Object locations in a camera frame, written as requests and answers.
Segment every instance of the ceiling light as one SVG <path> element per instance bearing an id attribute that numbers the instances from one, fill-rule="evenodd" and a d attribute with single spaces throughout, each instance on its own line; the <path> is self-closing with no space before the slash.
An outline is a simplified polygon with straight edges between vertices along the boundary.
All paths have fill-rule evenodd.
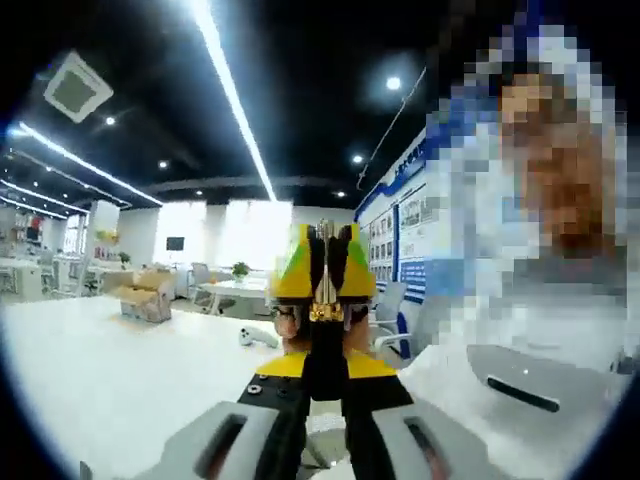
<path id="1" fill-rule="evenodd" d="M 57 213 L 48 212 L 47 210 L 42 210 L 41 208 L 37 208 L 37 207 L 31 207 L 29 205 L 25 205 L 24 203 L 16 202 L 15 200 L 11 200 L 9 198 L 0 197 L 0 200 L 3 200 L 5 202 L 7 202 L 7 203 L 15 205 L 17 209 L 20 209 L 20 207 L 26 207 L 26 208 L 30 208 L 31 210 L 34 210 L 36 212 L 44 213 L 45 215 L 51 215 L 52 217 L 61 218 L 62 220 L 66 220 L 67 219 L 67 217 L 64 217 L 62 215 L 58 215 Z"/>
<path id="2" fill-rule="evenodd" d="M 398 77 L 387 78 L 387 88 L 389 90 L 398 90 L 400 88 L 400 79 Z"/>
<path id="3" fill-rule="evenodd" d="M 155 203 L 156 205 L 160 205 L 162 206 L 163 203 L 156 199 L 153 198 L 151 195 L 147 195 L 144 192 L 141 192 L 140 190 L 132 187 L 131 185 L 129 185 L 128 183 L 123 182 L 122 180 L 114 177 L 113 175 L 100 170 L 97 167 L 94 167 L 93 165 L 91 165 L 90 163 L 85 162 L 84 160 L 82 160 L 80 157 L 78 157 L 77 155 L 74 155 L 71 152 L 68 152 L 67 150 L 65 150 L 64 148 L 62 148 L 60 145 L 56 145 L 55 143 L 53 143 L 51 140 L 49 140 L 48 138 L 42 136 L 40 133 L 36 132 L 33 128 L 29 127 L 28 125 L 26 125 L 23 122 L 20 122 L 20 127 L 27 132 L 29 135 L 31 135 L 34 139 L 36 139 L 38 142 L 42 143 L 43 145 L 45 145 L 46 147 L 50 148 L 51 150 L 53 150 L 54 152 L 59 153 L 60 155 L 62 155 L 63 157 L 68 158 L 69 160 L 71 160 L 72 162 L 77 163 L 78 165 L 86 168 L 87 170 L 91 170 L 93 173 L 100 175 L 103 178 L 106 178 L 107 180 L 109 180 L 112 183 L 115 183 L 116 185 L 119 185 L 123 188 L 126 188 L 127 190 L 129 190 L 130 192 L 135 193 L 136 195 L 141 196 L 142 198 L 145 198 L 147 200 L 149 200 L 150 202 Z"/>
<path id="4" fill-rule="evenodd" d="M 220 35 L 213 21 L 213 17 L 211 16 L 211 4 L 208 0 L 189 0 L 189 3 L 193 12 L 193 19 L 196 22 L 200 33 L 202 33 L 202 36 L 204 37 L 204 42 L 207 45 L 207 51 L 209 52 L 211 61 L 216 69 L 216 73 L 220 78 L 227 100 L 229 100 L 233 116 L 238 122 L 242 138 L 244 138 L 244 141 L 249 148 L 249 153 L 251 154 L 253 163 L 258 169 L 258 174 L 264 184 L 264 188 L 267 190 L 269 199 L 272 202 L 275 202 L 276 194 L 273 192 L 273 186 L 271 185 L 264 162 L 260 156 L 258 144 L 256 143 L 253 133 L 251 132 L 251 128 L 249 127 L 249 121 L 247 120 L 242 104 L 240 103 L 240 98 L 238 98 L 238 92 L 236 91 L 236 86 L 233 83 L 233 77 L 231 76 L 229 65 L 227 64 L 224 51 L 222 50 L 222 45 L 220 44 Z"/>
<path id="5" fill-rule="evenodd" d="M 46 195 L 42 195 L 41 193 L 33 192 L 33 191 L 28 190 L 26 188 L 19 187 L 18 185 L 15 185 L 13 183 L 7 182 L 5 180 L 0 179 L 0 183 L 2 183 L 3 185 L 5 185 L 5 186 L 7 186 L 7 187 L 9 187 L 9 188 L 11 188 L 13 190 L 17 190 L 18 192 L 26 193 L 27 195 L 31 195 L 33 197 L 37 197 L 37 198 L 40 198 L 42 200 L 47 200 L 48 202 L 56 203 L 58 205 L 62 205 L 63 207 L 67 207 L 67 208 L 70 208 L 72 210 L 76 210 L 78 212 L 89 213 L 89 211 L 85 210 L 84 208 L 75 207 L 73 205 L 68 205 L 68 204 L 66 204 L 64 202 L 61 202 L 60 200 L 56 200 L 55 198 L 47 197 Z"/>

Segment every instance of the green plant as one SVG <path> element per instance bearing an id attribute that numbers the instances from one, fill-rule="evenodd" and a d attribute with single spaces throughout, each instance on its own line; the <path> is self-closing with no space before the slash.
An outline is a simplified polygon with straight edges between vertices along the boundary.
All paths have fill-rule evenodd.
<path id="1" fill-rule="evenodd" d="M 122 262 L 123 264 L 129 263 L 131 261 L 131 257 L 126 252 L 120 252 L 118 256 L 120 257 L 120 262 Z"/>
<path id="2" fill-rule="evenodd" d="M 231 267 L 231 274 L 234 277 L 245 277 L 249 275 L 249 265 L 244 262 L 238 262 Z"/>

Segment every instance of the black ceiling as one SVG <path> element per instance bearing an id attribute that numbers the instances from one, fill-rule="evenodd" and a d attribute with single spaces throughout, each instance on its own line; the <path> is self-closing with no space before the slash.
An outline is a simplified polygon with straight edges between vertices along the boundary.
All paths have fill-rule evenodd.
<path id="1" fill-rule="evenodd" d="M 80 124 L 45 102 L 42 93 L 60 54 L 36 76 L 16 120 L 161 201 L 267 198 L 188 3 L 103 2 L 72 45 L 114 95 Z M 510 23 L 516 8 L 514 1 L 501 0 L 482 2 L 479 11 L 465 0 L 211 3 L 276 196 L 347 208 L 405 150 L 437 99 L 461 78 L 465 62 Z M 584 19 L 569 23 L 586 24 L 585 32 L 593 27 Z M 600 47 L 596 59 L 607 52 Z M 370 164 L 363 190 L 357 190 L 362 166 L 352 156 L 371 155 L 425 66 L 425 79 Z M 393 75 L 403 82 L 398 92 L 385 88 Z M 614 75 L 618 82 L 620 73 Z M 106 125 L 107 117 L 115 125 Z M 5 153 L 12 158 L 2 160 L 0 175 L 15 184 L 31 188 L 37 181 L 38 191 L 60 199 L 66 193 L 65 201 L 82 205 L 108 199 L 47 172 L 43 165 L 50 165 L 133 207 L 154 206 L 32 138 L 8 138 Z M 169 162 L 165 170 L 158 168 L 163 160 Z M 338 191 L 346 196 L 339 198 Z"/>

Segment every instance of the television screen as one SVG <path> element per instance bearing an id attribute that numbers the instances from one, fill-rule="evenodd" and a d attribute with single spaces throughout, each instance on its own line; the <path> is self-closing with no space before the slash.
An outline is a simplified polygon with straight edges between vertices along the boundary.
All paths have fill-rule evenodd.
<path id="1" fill-rule="evenodd" d="M 37 228 L 28 227 L 27 228 L 27 240 L 32 242 L 37 242 L 40 236 L 40 231 Z"/>
<path id="2" fill-rule="evenodd" d="M 184 250 L 184 237 L 167 237 L 167 250 L 170 252 Z"/>

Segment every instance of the white controller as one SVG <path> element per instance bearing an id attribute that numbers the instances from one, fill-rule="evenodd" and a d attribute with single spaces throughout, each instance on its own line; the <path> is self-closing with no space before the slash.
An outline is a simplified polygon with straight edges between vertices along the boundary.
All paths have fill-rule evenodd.
<path id="1" fill-rule="evenodd" d="M 253 342 L 263 342 L 271 348 L 278 348 L 278 339 L 273 335 L 259 328 L 242 327 L 240 329 L 240 345 L 247 347 Z"/>

